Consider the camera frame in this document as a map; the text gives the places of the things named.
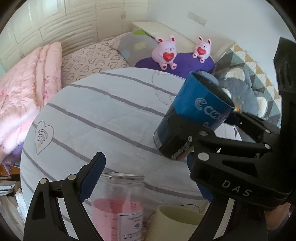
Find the folded pink blanket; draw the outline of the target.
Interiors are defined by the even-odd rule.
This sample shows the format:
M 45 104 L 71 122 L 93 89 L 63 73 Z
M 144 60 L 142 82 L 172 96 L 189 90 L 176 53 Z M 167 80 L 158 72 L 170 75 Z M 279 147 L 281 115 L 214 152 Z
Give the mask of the folded pink blanket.
M 61 90 L 60 42 L 34 49 L 1 78 L 1 154 L 22 143 L 40 110 Z

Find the blue paper cup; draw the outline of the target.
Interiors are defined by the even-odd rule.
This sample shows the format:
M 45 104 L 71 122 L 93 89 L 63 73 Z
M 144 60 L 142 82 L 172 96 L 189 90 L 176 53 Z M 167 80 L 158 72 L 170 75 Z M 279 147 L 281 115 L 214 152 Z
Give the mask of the blue paper cup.
M 175 160 L 193 146 L 200 127 L 215 131 L 234 109 L 216 77 L 204 71 L 191 72 L 155 130 L 154 144 L 164 156 Z

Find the clear jar with pink contents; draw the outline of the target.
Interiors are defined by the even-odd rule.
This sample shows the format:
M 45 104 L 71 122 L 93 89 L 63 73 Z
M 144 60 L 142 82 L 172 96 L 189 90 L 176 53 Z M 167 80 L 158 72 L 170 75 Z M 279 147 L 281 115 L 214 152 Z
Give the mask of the clear jar with pink contents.
M 91 196 L 92 222 L 103 240 L 141 240 L 144 176 L 104 172 Z

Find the grey floral pillow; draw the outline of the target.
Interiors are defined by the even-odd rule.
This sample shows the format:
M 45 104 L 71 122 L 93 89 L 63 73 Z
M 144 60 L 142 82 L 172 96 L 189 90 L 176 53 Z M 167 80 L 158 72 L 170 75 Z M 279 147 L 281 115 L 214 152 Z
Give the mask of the grey floral pillow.
M 119 35 L 109 47 L 117 50 L 128 65 L 134 67 L 138 61 L 151 57 L 157 45 L 157 41 L 143 30 L 135 30 Z

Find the cream paper cup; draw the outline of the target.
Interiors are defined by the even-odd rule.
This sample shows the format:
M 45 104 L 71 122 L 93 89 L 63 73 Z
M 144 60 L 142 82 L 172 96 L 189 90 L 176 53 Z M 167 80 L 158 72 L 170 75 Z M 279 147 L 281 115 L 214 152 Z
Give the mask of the cream paper cup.
M 179 206 L 161 205 L 147 229 L 145 240 L 187 241 L 204 215 Z

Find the heart pattern pillow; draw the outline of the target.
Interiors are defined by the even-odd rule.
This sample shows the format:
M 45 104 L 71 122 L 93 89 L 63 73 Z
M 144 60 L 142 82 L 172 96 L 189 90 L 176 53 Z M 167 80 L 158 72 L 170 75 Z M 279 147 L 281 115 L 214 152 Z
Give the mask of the heart pattern pillow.
M 87 76 L 129 67 L 117 50 L 123 35 L 108 41 L 91 44 L 62 58 L 62 88 Z

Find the small pink bunny plush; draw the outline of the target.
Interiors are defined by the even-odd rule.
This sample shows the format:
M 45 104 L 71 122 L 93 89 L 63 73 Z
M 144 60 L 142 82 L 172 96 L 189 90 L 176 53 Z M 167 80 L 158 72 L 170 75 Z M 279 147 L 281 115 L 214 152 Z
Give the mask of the small pink bunny plush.
M 201 36 L 198 40 L 200 42 L 193 48 L 192 57 L 199 58 L 200 62 L 204 63 L 210 57 L 212 41 L 210 39 L 204 41 Z

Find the purple cushion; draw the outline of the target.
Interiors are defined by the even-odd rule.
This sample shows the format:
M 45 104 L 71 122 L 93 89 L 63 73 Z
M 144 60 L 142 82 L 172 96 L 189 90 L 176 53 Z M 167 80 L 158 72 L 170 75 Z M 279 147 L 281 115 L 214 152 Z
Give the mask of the purple cushion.
M 177 54 L 177 57 L 174 59 L 174 63 L 177 64 L 177 68 L 175 70 L 172 70 L 169 65 L 166 70 L 162 70 L 159 64 L 156 63 L 152 57 L 149 57 L 138 61 L 135 67 L 163 71 L 182 78 L 186 78 L 190 72 L 204 71 L 211 73 L 215 68 L 215 62 L 211 57 L 206 59 L 204 63 L 201 63 L 200 59 L 193 58 L 191 53 Z

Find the striped light grey quilt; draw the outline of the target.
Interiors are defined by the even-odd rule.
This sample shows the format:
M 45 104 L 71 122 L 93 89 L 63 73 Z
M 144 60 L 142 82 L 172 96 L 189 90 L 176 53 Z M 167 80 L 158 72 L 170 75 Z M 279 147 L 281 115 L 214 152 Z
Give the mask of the striped light grey quilt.
M 97 152 L 106 171 L 144 176 L 144 218 L 159 205 L 204 211 L 207 201 L 190 179 L 186 158 L 172 161 L 153 135 L 184 79 L 144 68 L 93 74 L 60 90 L 43 107 L 21 156 L 23 198 L 30 204 L 42 178 L 63 180 Z

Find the grey bear plush cushion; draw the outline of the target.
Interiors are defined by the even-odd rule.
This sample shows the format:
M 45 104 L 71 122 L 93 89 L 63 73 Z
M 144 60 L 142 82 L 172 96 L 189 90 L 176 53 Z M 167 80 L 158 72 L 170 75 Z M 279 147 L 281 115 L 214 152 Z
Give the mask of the grey bear plush cushion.
M 268 109 L 265 94 L 252 89 L 250 74 L 239 66 L 215 72 L 219 86 L 230 97 L 236 112 L 246 112 L 263 118 Z

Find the large pink bunny plush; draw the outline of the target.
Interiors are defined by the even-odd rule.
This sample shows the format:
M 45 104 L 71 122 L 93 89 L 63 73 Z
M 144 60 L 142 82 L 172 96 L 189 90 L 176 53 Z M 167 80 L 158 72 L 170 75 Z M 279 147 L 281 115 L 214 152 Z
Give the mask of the large pink bunny plush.
M 176 39 L 170 35 L 169 40 L 164 40 L 161 37 L 155 37 L 158 45 L 152 51 L 152 59 L 158 63 L 161 70 L 166 70 L 168 65 L 172 70 L 177 68 L 174 59 L 177 56 Z

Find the white headboard shelf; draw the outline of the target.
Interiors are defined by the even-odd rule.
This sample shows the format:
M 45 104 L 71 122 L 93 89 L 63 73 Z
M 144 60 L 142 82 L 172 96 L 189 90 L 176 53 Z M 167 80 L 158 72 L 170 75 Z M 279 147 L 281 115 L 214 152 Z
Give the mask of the white headboard shelf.
M 168 39 L 170 35 L 176 38 L 177 53 L 192 52 L 193 48 L 200 43 L 200 40 L 195 36 L 192 40 L 174 31 L 173 29 L 159 23 L 159 22 L 132 22 L 133 29 L 142 29 L 148 35 L 154 37 L 161 37 Z M 212 42 L 211 58 L 217 62 L 222 55 L 231 48 L 236 42 L 221 36 L 210 37 Z

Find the triangle pattern quilt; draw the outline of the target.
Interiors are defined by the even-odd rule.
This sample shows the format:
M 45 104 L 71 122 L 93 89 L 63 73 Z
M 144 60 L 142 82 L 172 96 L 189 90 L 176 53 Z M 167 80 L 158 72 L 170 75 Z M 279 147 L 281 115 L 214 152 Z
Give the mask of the triangle pattern quilt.
M 212 74 L 219 77 L 226 70 L 232 67 L 242 67 L 250 75 L 252 89 L 259 91 L 267 98 L 268 107 L 266 114 L 262 117 L 264 120 L 281 126 L 281 97 L 271 83 L 265 72 L 259 67 L 257 62 L 237 43 L 220 57 L 216 62 L 216 67 Z

